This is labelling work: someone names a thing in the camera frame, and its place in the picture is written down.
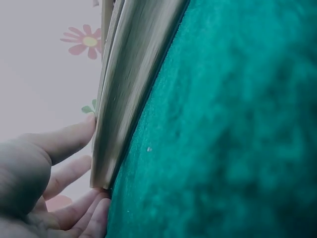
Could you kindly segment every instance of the pink flower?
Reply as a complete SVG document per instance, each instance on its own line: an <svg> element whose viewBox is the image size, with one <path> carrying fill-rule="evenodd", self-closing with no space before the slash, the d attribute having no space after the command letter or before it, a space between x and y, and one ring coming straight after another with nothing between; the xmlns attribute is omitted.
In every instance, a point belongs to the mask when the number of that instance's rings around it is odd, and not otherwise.
<svg viewBox="0 0 317 238"><path fill-rule="evenodd" d="M91 27L89 25L83 26L84 33L74 27L69 27L69 30L73 33L64 33L64 36L67 36L71 39L61 39L64 42L78 43L77 45L69 48L69 52L74 55L80 55L87 48L88 49L88 57L92 60L97 58L96 50L101 54L101 28L98 28L94 33L91 31Z"/></svg>
<svg viewBox="0 0 317 238"><path fill-rule="evenodd" d="M66 207L71 204L73 201L64 195L58 195L51 200L46 202L46 207L49 212Z"/></svg>

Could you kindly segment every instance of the hand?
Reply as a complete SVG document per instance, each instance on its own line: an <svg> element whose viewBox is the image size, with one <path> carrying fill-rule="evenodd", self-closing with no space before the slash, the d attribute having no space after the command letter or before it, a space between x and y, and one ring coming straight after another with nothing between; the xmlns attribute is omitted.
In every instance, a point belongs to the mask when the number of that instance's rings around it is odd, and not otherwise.
<svg viewBox="0 0 317 238"><path fill-rule="evenodd" d="M0 144L0 232L2 238L104 238L110 204L92 189L71 205L48 212L45 201L90 169L84 156L51 176L51 167L76 153L95 131L93 115L60 131L26 134Z"/></svg>

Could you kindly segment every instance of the wooden frame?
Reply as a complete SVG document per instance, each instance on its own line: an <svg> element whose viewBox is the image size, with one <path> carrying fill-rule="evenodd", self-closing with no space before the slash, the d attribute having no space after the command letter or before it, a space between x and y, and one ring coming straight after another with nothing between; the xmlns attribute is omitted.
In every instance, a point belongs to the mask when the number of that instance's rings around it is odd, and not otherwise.
<svg viewBox="0 0 317 238"><path fill-rule="evenodd" d="M114 9L118 11L112 12L109 24L97 99L91 187L110 189L113 186L188 2L116 1Z"/></svg>

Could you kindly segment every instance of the teal fabric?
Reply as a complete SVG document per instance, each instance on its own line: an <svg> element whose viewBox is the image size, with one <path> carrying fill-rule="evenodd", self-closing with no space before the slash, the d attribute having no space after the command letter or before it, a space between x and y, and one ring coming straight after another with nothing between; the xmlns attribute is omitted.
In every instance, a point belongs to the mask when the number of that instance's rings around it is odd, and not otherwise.
<svg viewBox="0 0 317 238"><path fill-rule="evenodd" d="M191 0L107 237L316 237L316 170L317 1Z"/></svg>

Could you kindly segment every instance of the green leaf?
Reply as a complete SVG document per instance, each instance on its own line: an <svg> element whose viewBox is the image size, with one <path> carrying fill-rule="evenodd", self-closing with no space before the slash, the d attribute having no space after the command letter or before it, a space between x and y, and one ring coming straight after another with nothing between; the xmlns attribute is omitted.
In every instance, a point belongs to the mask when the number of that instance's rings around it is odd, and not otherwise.
<svg viewBox="0 0 317 238"><path fill-rule="evenodd" d="M93 107L94 107L95 110L96 110L96 103L97 103L97 100L94 99L94 100L93 100Z"/></svg>
<svg viewBox="0 0 317 238"><path fill-rule="evenodd" d="M83 113L91 113L91 112L94 112L89 106L84 106L81 111Z"/></svg>

